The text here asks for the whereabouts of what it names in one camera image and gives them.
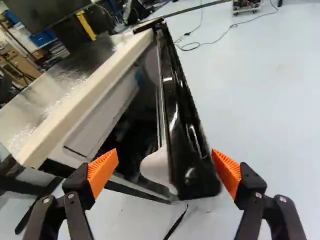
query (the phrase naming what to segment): light blue floor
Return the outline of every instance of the light blue floor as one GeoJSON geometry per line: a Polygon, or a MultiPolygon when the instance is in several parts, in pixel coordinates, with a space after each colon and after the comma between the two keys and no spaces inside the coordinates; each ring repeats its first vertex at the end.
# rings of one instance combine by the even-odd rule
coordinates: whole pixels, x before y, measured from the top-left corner
{"type": "MultiPolygon", "coordinates": [[[[178,54],[210,147],[251,165],[268,183],[269,196],[291,197],[307,239],[317,240],[320,3],[286,1],[277,14],[233,28],[218,43],[178,54]]],[[[196,4],[179,0],[156,14],[196,4]]],[[[201,28],[183,43],[213,41],[230,24],[271,11],[267,0],[256,15],[233,17],[230,2],[203,8],[201,28]]],[[[168,18],[172,38],[196,27],[200,13],[168,18]]],[[[191,208],[170,239],[232,240],[242,213],[225,189],[212,203],[211,213],[191,208]]],[[[87,215],[97,240],[162,240],[184,208],[104,190],[87,215]]],[[[9,215],[19,219],[0,210],[1,239],[3,233],[3,239],[21,239],[12,234],[9,215]]],[[[68,236],[64,225],[59,239],[68,236]]],[[[265,223],[259,239],[271,239],[265,223]]]]}

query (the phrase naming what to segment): white panel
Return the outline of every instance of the white panel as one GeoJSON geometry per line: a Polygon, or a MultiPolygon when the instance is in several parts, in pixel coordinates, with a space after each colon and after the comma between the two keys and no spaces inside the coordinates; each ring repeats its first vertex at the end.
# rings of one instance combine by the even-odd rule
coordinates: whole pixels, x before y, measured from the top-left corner
{"type": "Polygon", "coordinates": [[[65,146],[84,156],[88,156],[100,139],[102,139],[103,143],[117,123],[114,119],[117,116],[117,118],[120,118],[119,112],[126,104],[127,100],[130,98],[132,99],[131,96],[137,91],[138,84],[135,80],[135,73],[136,69],[133,68],[116,86],[114,86],[114,88],[102,99],[99,105],[70,135],[65,146]]]}

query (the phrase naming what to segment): white plastic piece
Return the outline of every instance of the white plastic piece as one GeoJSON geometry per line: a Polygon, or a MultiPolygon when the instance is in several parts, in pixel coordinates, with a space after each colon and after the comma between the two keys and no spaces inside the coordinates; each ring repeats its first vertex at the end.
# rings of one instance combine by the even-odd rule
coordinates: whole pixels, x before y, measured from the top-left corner
{"type": "Polygon", "coordinates": [[[169,182],[167,145],[163,145],[158,151],[146,156],[141,161],[140,172],[145,178],[168,187],[170,193],[177,195],[177,189],[169,182]]]}

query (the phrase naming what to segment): black glossy panel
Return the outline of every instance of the black glossy panel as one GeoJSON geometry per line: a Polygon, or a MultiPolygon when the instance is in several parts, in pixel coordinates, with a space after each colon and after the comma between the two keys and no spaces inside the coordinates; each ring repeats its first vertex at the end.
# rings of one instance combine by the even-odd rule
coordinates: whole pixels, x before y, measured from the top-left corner
{"type": "Polygon", "coordinates": [[[160,40],[169,175],[181,200],[216,196],[221,183],[167,26],[160,40]]]}

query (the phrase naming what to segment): machine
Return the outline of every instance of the machine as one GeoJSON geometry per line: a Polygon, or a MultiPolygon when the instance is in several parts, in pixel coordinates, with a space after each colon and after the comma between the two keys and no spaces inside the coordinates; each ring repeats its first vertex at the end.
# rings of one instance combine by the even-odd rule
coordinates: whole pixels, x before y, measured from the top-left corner
{"type": "Polygon", "coordinates": [[[261,0],[232,0],[233,15],[244,12],[253,12],[254,14],[261,7],[261,0]]]}

